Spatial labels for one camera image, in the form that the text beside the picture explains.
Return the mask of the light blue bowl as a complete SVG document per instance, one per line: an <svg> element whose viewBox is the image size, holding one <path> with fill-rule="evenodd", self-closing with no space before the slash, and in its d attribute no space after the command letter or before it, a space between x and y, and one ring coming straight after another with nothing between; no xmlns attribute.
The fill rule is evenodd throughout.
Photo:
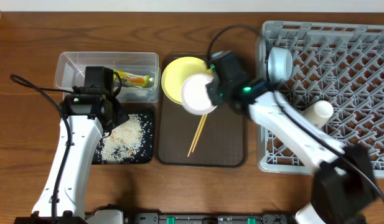
<svg viewBox="0 0 384 224"><path fill-rule="evenodd" d="M288 49L273 47L268 57L268 77L271 83L291 78L293 58Z"/></svg>

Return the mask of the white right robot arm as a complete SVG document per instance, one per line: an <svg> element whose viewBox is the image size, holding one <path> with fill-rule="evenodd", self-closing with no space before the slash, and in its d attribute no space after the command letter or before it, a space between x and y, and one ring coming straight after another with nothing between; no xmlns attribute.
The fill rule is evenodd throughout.
<svg viewBox="0 0 384 224"><path fill-rule="evenodd" d="M271 131L313 175L311 201L296 223L350 223L382 196L362 145L347 146L317 129L270 83L252 79L235 54L208 58L207 67L214 74L207 85L212 102L226 102Z"/></svg>

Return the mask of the yellow round plate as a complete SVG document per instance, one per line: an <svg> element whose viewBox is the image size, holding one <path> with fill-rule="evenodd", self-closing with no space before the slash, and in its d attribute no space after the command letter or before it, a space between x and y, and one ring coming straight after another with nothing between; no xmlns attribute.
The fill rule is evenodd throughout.
<svg viewBox="0 0 384 224"><path fill-rule="evenodd" d="M191 75L204 73L213 76L205 62L197 57L181 57L171 61L162 73L161 86L164 94L177 104L182 104L181 89Z"/></svg>

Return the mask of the green snack wrapper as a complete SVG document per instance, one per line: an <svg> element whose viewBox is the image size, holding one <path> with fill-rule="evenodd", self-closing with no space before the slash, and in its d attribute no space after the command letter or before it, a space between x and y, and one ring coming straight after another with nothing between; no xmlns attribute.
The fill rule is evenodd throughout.
<svg viewBox="0 0 384 224"><path fill-rule="evenodd" d="M145 88L149 83L149 75L137 75L121 70L113 70L115 81L121 82L123 86Z"/></svg>

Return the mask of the white bowl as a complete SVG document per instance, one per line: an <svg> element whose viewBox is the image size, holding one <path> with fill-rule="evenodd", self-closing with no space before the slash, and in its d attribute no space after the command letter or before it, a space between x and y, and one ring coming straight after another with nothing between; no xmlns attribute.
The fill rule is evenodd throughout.
<svg viewBox="0 0 384 224"><path fill-rule="evenodd" d="M185 80L181 88L181 100L183 108L194 115L211 113L214 106L208 96L206 84L211 83L213 76L198 73Z"/></svg>

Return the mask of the small white cup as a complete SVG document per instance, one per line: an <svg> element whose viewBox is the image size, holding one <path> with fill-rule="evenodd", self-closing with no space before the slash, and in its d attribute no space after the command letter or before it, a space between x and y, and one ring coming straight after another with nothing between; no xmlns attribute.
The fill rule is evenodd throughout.
<svg viewBox="0 0 384 224"><path fill-rule="evenodd" d="M321 129L333 114L333 106L324 100L317 101L302 112L303 117L318 129Z"/></svg>

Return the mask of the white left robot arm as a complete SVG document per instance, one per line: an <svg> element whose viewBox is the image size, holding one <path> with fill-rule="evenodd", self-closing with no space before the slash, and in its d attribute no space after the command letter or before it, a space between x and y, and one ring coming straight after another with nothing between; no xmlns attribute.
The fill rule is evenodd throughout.
<svg viewBox="0 0 384 224"><path fill-rule="evenodd" d="M107 205L85 215L85 195L95 149L105 133L128 120L110 95L67 95L59 105L60 138L49 177L28 217L16 223L124 223L125 214Z"/></svg>

